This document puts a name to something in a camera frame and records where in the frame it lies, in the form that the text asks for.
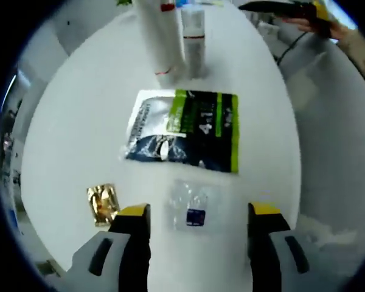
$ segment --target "white table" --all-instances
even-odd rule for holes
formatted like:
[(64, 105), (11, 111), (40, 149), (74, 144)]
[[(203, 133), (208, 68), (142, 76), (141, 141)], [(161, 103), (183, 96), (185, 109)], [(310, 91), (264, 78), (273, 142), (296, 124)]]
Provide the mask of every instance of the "white table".
[[(250, 201), (272, 201), (295, 226), (299, 140), (282, 76), (260, 35), (232, 4), (206, 7), (206, 29), (209, 76), (179, 87), (238, 94), (238, 175), (119, 158), (138, 91), (159, 88), (132, 13), (87, 39), (46, 88), (24, 148), (22, 199), (63, 269), (100, 230), (86, 188), (101, 183), (115, 184), (121, 207), (151, 204), (149, 291), (246, 291)], [(165, 205), (176, 178), (224, 187), (220, 220), (227, 227), (202, 236), (170, 230)]]

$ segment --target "green label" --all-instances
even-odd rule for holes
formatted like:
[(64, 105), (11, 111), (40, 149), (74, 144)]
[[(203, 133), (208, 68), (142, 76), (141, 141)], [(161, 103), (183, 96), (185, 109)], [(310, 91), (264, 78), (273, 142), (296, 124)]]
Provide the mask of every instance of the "green label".
[(231, 172), (238, 172), (239, 117), (238, 96), (232, 95)]
[(215, 132), (216, 137), (221, 137), (221, 128), (223, 126), (221, 123), (221, 112), (222, 112), (221, 93), (218, 92), (218, 95), (217, 95), (217, 123), (216, 123), (216, 132)]
[(178, 95), (173, 99), (172, 108), (170, 109), (169, 114), (169, 121), (166, 128), (168, 132), (180, 132), (185, 100), (186, 97), (182, 95)]
[(176, 89), (176, 96), (187, 97), (187, 91), (183, 89)]

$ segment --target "blue label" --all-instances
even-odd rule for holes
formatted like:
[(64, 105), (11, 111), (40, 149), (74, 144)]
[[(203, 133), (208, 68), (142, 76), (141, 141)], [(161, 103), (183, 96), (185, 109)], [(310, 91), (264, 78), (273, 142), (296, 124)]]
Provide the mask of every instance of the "blue label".
[(206, 211), (188, 209), (187, 225), (188, 226), (203, 226), (205, 218), (206, 218)]
[(176, 0), (176, 7), (180, 8), (184, 6), (185, 4), (188, 4), (188, 0)]

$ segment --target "black cable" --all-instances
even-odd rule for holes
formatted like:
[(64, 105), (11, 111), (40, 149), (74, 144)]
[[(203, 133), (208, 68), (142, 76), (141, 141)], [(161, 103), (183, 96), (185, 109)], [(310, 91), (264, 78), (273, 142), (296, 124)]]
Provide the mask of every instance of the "black cable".
[(301, 35), (299, 35), (291, 44), (290, 46), (284, 51), (284, 53), (282, 53), (282, 55), (277, 59), (277, 65), (280, 66), (280, 63), (282, 61), (282, 59), (284, 58), (284, 56), (290, 51), (292, 50), (296, 43), (305, 35), (307, 34), (307, 32), (302, 33)]

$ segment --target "white wall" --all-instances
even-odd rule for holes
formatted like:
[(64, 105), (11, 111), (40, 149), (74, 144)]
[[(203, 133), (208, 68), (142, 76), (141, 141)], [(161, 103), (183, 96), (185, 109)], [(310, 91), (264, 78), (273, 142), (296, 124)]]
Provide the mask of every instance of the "white wall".
[(16, 115), (15, 124), (12, 129), (12, 136), (22, 142), (26, 142), (27, 133), (31, 124), (32, 116), (46, 88), (46, 83), (35, 78), (23, 95), (22, 104)]
[(115, 0), (68, 0), (52, 17), (60, 43), (68, 54), (85, 39), (131, 6), (116, 6)]
[(35, 76), (49, 82), (57, 69), (68, 58), (55, 34), (51, 20), (47, 20), (33, 35), (20, 56), (19, 63), (29, 67)]

